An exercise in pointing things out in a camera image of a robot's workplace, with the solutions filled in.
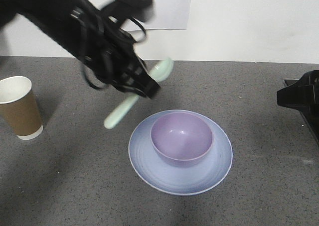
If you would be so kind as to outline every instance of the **black device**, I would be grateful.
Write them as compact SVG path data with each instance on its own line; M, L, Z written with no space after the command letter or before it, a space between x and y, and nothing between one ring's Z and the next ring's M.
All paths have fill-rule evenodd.
M298 110L319 144L319 70L300 79L285 79L286 87L277 91L277 104Z

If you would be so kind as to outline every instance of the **countertop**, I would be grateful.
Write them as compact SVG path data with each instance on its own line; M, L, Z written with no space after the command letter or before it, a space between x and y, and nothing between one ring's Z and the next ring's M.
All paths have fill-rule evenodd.
M317 226L319 147L300 113L276 99L284 78L317 68L175 61L157 96L107 130L104 118L126 94L91 89L76 59L0 57L1 79L32 80L44 123L40 136L23 141L0 118L0 225ZM229 174L203 194L162 193L131 166L135 127L170 109L207 116L231 141Z

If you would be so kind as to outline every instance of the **bowl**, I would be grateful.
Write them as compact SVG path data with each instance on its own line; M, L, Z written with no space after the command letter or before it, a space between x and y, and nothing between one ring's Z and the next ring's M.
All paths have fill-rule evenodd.
M185 112L158 118L151 128L151 139L159 156L177 167L200 162L213 146L213 132L206 122Z

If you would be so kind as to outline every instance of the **spoon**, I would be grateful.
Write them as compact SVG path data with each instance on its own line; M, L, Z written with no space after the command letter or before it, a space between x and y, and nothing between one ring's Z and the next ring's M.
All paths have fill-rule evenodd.
M173 70L173 61L171 58L166 58L158 62L151 70L150 77L156 82L164 81ZM130 94L124 101L122 101L104 120L104 127L107 129L114 128L128 111L134 106L139 99L139 95Z

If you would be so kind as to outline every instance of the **brown paper cup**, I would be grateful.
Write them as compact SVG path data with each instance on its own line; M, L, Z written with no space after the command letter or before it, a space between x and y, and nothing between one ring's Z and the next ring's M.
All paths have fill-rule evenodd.
M15 76L0 81L0 114L22 140L41 134L43 125L30 79Z

